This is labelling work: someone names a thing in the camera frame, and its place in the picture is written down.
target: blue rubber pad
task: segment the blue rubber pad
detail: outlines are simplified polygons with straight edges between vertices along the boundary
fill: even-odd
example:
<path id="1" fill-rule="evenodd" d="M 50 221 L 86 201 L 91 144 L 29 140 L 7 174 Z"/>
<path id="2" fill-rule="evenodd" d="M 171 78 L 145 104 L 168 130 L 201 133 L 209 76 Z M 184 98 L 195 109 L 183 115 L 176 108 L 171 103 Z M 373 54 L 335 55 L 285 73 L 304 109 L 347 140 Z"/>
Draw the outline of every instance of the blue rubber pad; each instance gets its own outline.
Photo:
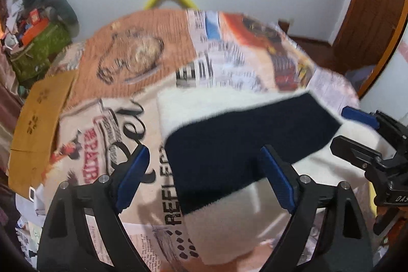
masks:
<path id="1" fill-rule="evenodd" d="M 296 205 L 294 190 L 289 180 L 267 148 L 263 147 L 261 149 L 259 160 L 280 206 L 292 214 L 295 211 Z"/>
<path id="2" fill-rule="evenodd" d="M 378 120 L 372 114 L 365 113 L 364 111 L 357 110 L 349 106 L 342 109 L 341 116 L 349 120 L 364 123 L 374 129 L 378 129 L 380 127 Z"/>
<path id="3" fill-rule="evenodd" d="M 118 213 L 130 206 L 130 203 L 135 196 L 137 188 L 139 188 L 140 180 L 145 174 L 150 162 L 149 149 L 143 146 L 140 153 L 135 157 L 132 166 L 127 171 L 122 182 L 118 188 L 118 200 L 116 201 L 116 208 Z"/>

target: newspaper print tablecloth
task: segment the newspaper print tablecloth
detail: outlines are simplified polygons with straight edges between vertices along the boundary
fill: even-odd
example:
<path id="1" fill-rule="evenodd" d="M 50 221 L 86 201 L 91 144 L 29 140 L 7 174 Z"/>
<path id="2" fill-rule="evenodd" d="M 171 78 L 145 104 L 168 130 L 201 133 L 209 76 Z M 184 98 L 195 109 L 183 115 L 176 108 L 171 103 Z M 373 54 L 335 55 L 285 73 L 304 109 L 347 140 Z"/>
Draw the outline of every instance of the newspaper print tablecloth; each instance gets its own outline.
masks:
<path id="1" fill-rule="evenodd" d="M 232 86 L 259 93 L 308 87 L 336 110 L 345 105 L 357 107 L 356 93 L 341 75 L 317 67 L 277 26 L 267 27 L 244 15 L 221 12 L 174 11 L 175 17 L 170 11 L 150 13 L 157 19 L 146 23 L 133 14 L 87 41 L 69 108 L 60 118 L 58 149 L 43 173 L 46 209 L 63 180 L 88 184 L 102 174 L 111 174 L 112 163 L 125 161 L 124 152 L 114 142 L 123 142 L 131 152 L 140 141 L 150 150 L 150 166 L 131 206 L 120 218 L 146 264 L 153 271 L 259 270 L 276 239 L 227 264 L 207 266 L 201 262 L 188 238 L 163 149 L 157 93 L 174 86 Z M 166 24 L 175 24 L 179 31 Z M 106 44 L 107 51 L 98 53 L 91 41 L 107 32 L 112 33 L 111 44 Z M 182 41 L 183 56 L 175 60 L 172 55 L 177 52 L 178 41 Z M 132 52 L 143 48 L 158 57 L 150 68 L 136 73 L 135 65 L 130 64 Z M 112 70 L 101 69 L 105 60 L 101 61 L 100 52 L 109 54 Z M 92 85 L 88 93 L 85 83 Z M 365 200 L 366 193 L 360 193 L 360 199 Z M 88 222 L 100 259 L 109 263 L 94 221 L 90 218 Z M 308 243 L 310 253 L 314 242 Z"/>

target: dark navy cloth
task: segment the dark navy cloth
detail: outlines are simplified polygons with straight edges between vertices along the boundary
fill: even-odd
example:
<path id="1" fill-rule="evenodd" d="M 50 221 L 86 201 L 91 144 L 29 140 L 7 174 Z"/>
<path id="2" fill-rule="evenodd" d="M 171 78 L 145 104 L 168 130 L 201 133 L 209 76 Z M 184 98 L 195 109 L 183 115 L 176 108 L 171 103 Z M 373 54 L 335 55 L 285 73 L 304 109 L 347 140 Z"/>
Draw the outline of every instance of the dark navy cloth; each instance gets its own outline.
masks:
<path id="1" fill-rule="evenodd" d="M 307 93 L 185 125 L 165 144 L 182 213 L 264 178 L 256 157 L 265 144 L 295 163 L 322 149 L 339 127 Z"/>

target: folded cloth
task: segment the folded cloth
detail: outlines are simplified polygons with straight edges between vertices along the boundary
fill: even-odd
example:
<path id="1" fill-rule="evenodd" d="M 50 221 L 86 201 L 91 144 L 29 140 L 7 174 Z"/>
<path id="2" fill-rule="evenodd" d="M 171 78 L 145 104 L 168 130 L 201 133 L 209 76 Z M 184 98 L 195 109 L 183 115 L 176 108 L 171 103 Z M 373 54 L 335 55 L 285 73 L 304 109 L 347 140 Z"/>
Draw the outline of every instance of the folded cloth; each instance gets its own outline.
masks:
<path id="1" fill-rule="evenodd" d="M 159 94 L 160 127 L 188 234 L 205 264 L 221 264 L 276 237 L 289 214 L 256 162 L 265 144 L 299 174 L 353 188 L 364 172 L 330 152 L 347 136 L 370 148 L 387 143 L 365 125 L 327 110 L 312 95 L 229 88 L 169 89 Z"/>

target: baseboard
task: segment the baseboard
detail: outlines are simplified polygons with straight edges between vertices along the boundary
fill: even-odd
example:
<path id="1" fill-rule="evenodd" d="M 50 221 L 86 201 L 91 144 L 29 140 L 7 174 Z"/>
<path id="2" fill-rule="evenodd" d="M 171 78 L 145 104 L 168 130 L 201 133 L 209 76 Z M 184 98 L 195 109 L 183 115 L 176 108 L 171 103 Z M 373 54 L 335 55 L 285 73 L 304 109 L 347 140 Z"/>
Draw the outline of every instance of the baseboard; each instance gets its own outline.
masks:
<path id="1" fill-rule="evenodd" d="M 328 47 L 331 47 L 332 45 L 328 41 L 323 41 L 319 39 L 314 39 L 314 38 L 308 38 L 308 37 L 303 37 L 303 36 L 293 36 L 289 35 L 291 39 L 293 39 L 295 42 L 306 42 L 306 43 L 313 43 L 313 44 L 320 44 L 320 45 L 325 45 Z"/>

